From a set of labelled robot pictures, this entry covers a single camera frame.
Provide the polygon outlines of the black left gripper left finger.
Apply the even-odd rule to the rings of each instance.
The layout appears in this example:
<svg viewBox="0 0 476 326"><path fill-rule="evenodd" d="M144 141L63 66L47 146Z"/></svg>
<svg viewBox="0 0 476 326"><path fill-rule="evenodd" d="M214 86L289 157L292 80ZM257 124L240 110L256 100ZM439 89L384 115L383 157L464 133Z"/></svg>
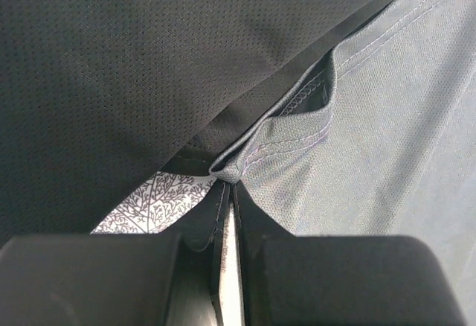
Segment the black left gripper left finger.
<svg viewBox="0 0 476 326"><path fill-rule="evenodd" d="M3 325L220 325L229 186L157 234L15 237L1 248Z"/></svg>

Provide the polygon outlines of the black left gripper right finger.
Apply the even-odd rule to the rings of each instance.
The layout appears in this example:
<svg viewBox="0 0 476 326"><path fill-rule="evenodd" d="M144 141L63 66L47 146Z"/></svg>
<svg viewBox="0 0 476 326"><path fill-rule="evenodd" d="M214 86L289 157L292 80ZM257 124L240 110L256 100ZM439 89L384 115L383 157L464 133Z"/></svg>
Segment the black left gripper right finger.
<svg viewBox="0 0 476 326"><path fill-rule="evenodd" d="M409 236L297 237L233 189L247 325L464 325L434 253Z"/></svg>

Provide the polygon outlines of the grey t shirt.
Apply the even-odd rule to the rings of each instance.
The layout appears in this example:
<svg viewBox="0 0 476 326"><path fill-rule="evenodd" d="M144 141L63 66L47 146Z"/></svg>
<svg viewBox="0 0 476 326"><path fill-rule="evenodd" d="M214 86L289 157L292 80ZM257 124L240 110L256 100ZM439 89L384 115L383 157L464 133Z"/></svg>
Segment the grey t shirt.
<svg viewBox="0 0 476 326"><path fill-rule="evenodd" d="M475 311L475 0L395 0L212 165L295 234L406 234Z"/></svg>

